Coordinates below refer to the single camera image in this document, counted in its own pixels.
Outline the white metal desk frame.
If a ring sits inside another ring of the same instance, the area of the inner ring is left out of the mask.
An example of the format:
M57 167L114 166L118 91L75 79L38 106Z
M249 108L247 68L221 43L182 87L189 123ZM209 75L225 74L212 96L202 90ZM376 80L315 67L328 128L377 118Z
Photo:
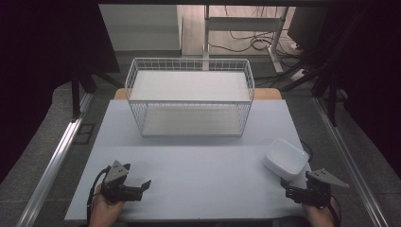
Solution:
M277 45L287 19L289 7L284 7L282 13L276 18L251 17L211 17L210 6L204 6L204 44L202 57L209 58L209 32L210 31L261 31L272 32L272 42L268 47L271 62L277 74L283 74L284 69L277 56Z

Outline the aluminium rail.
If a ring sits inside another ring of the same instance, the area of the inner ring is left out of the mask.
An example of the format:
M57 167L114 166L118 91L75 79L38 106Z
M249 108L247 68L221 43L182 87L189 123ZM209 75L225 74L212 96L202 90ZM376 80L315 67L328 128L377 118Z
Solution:
M334 145L337 151L340 154L340 158L344 162L345 168L355 186L355 189L361 198L361 201L373 222L375 227L389 227L389 223L384 217L382 209L378 204L377 199L373 191L370 189L368 184L365 182L364 178L361 175L360 170L357 167L357 164L352 157L350 150L346 146L342 136L338 128L330 121L327 116L328 110L325 107L324 103L316 97L313 97L318 112L323 120L324 125L327 127L328 133L334 141Z
M82 123L82 119L87 113L88 107L92 101L93 95L85 93L78 105L78 117L72 120L64 131L60 142L58 143L53 155L44 170L44 173L39 180L35 190L33 191L26 208L20 216L15 227L33 227L34 222L39 215L44 201L55 182L58 173L61 169L62 163L70 149L74 137Z

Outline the black metal stand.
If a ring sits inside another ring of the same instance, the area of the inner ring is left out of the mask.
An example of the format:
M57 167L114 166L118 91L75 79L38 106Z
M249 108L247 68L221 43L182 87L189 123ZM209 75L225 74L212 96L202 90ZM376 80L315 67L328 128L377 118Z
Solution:
M322 96L324 91L328 91L328 107L327 117L329 122L336 127L336 103L337 103L337 90L338 90L338 77L335 73L335 66L338 63L341 50L333 50L328 56L326 61L318 68L313 69L306 73L300 79L291 82L289 85L281 88L282 92L290 91L299 85L311 80L317 79L314 83L311 94L313 96Z
M93 65L86 64L84 66L75 67L71 77L72 89L72 121L76 122L81 114L81 104L79 96L79 87L82 87L86 94L93 94L96 91L96 83L92 78L95 75L116 88L122 88L123 84L109 76L107 73L95 68Z

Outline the black curtain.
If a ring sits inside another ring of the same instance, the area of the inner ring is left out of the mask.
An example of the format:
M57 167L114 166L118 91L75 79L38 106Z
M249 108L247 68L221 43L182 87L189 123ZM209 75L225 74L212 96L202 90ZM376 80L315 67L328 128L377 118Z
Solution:
M401 0L362 0L367 10L336 71L345 109L401 178Z
M0 0L0 183L79 73L117 73L100 0Z

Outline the white square bowl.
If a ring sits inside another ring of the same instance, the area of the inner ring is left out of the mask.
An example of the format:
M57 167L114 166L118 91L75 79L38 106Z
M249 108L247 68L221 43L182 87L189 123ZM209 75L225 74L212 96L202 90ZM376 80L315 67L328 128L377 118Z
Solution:
M284 139L275 139L267 148L263 164L277 176L292 181L304 169L309 155Z

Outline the white wire shelf rack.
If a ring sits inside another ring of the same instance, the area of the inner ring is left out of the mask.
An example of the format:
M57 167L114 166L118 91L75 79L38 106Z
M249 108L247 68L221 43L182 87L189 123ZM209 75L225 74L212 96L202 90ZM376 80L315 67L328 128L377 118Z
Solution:
M143 136L240 136L253 72L245 59L136 58L125 93Z

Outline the white cabinet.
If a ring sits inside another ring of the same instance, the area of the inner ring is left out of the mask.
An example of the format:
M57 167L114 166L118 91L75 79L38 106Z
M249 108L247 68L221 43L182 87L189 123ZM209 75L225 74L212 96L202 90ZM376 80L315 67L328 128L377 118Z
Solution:
M180 5L99 5L115 51L182 49Z

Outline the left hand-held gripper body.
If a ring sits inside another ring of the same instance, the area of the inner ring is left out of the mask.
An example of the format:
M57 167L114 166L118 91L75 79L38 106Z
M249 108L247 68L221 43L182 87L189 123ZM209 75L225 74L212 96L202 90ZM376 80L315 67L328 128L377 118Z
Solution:
M141 187L126 186L129 171L115 160L101 183L100 193L109 203L119 201L140 201L143 197Z

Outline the person's left hand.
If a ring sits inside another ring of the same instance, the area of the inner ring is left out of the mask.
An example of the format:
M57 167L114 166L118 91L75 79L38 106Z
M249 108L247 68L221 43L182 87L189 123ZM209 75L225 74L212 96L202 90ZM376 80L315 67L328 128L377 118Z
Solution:
M92 202L89 227L112 227L122 212L124 202L109 203L100 193L101 185L96 187Z

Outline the white power strip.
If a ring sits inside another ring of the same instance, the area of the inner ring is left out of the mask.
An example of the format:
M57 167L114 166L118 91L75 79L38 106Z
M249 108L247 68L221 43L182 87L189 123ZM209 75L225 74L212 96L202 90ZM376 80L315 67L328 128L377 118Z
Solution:
M306 73L307 73L307 71L305 69L300 69L290 78L290 80L296 81L296 80L302 78Z

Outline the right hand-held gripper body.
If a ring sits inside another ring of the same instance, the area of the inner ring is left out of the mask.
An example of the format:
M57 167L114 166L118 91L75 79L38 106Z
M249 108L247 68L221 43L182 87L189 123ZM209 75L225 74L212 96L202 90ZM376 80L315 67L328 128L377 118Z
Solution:
M305 203L317 208L324 208L331 200L332 185L349 188L348 183L340 180L324 168L309 172L311 172L311 179L305 182L306 188L291 185L289 190L285 189L287 198L296 203Z

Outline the person's right hand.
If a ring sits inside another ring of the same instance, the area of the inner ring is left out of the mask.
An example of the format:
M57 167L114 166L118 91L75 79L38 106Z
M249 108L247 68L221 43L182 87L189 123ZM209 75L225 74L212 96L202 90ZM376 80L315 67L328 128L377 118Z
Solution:
M315 206L303 204L303 208L312 227L335 227L335 219L328 207L319 209Z

